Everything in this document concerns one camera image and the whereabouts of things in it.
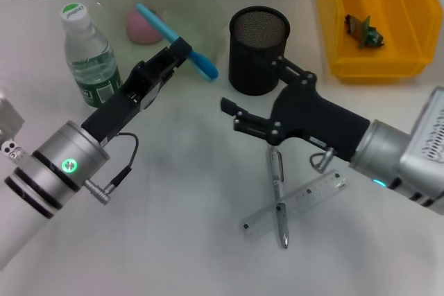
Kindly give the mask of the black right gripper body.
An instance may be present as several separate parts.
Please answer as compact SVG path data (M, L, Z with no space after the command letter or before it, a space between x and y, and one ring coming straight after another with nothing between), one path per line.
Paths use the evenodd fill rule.
M333 148L336 156L347 162L370 126L368 119L325 100L309 84L286 86L273 104L269 121L270 144L313 137L319 148Z

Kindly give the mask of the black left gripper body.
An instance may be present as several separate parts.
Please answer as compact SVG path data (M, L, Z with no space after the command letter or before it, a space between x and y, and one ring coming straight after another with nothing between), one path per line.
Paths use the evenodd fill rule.
M159 62L137 64L119 91L89 116L81 128L104 146L155 100L162 86L162 73Z

